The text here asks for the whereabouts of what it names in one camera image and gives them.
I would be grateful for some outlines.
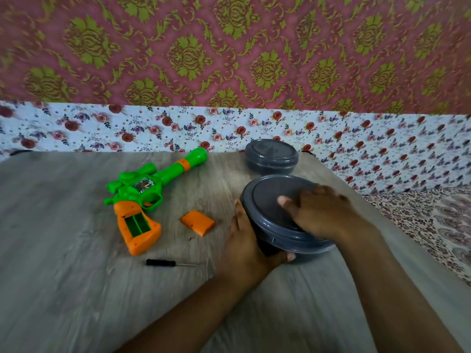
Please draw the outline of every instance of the container lid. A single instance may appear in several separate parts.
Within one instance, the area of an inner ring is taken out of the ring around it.
[[[304,178],[289,175],[263,176],[247,184],[241,202],[261,229],[257,235],[275,247],[295,253],[317,254],[331,249],[334,243],[303,231],[276,201],[283,195],[299,203],[301,190],[315,186]]]
[[[290,144],[272,139],[250,141],[245,147],[250,162],[264,167],[290,167],[298,163],[299,154]]]

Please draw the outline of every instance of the gray plastic container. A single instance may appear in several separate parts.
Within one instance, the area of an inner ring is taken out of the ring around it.
[[[251,141],[245,147],[247,167],[259,175],[291,173],[299,161],[299,154],[290,144],[272,139]]]
[[[276,201],[278,196],[285,195],[299,202],[301,190],[315,186],[304,178],[288,175],[260,177],[245,186],[240,200],[265,255],[286,250],[305,261],[335,246],[329,240],[317,239],[303,231]]]

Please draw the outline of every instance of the green toy gun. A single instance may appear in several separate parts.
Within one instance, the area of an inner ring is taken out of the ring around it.
[[[120,173],[118,181],[106,185],[115,196],[106,198],[104,203],[106,206],[114,203],[118,227],[131,255],[142,254],[161,236],[161,225],[144,211],[150,212],[160,206],[162,188],[207,159],[208,153],[199,147],[161,171],[157,172],[156,166],[148,163],[137,171]]]
[[[208,153],[202,147],[191,151],[185,158],[157,172],[153,163],[148,163],[134,172],[120,173],[118,181],[106,185],[115,196],[106,198],[106,206],[119,201],[137,202],[145,212],[156,209],[162,203],[162,188],[171,180],[201,165],[208,159]]]

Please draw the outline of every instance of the gray wooden surface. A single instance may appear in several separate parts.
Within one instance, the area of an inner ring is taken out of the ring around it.
[[[150,217],[161,239],[131,257],[107,182],[178,153],[30,152],[0,164],[0,352],[110,352],[214,273],[233,202],[255,178],[244,154],[212,153],[165,187]],[[295,175],[347,195],[381,229],[407,273],[471,352],[471,290],[309,154]],[[179,218],[199,210],[216,226],[200,238]],[[199,263],[145,267],[145,258]],[[353,280],[337,249],[276,269],[228,316],[204,352],[373,352]]]

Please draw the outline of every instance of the screwdriver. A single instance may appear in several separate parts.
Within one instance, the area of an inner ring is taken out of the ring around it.
[[[147,266],[197,266],[193,264],[177,264],[176,261],[170,261],[170,260],[157,260],[157,259],[147,259],[145,261],[145,265]]]

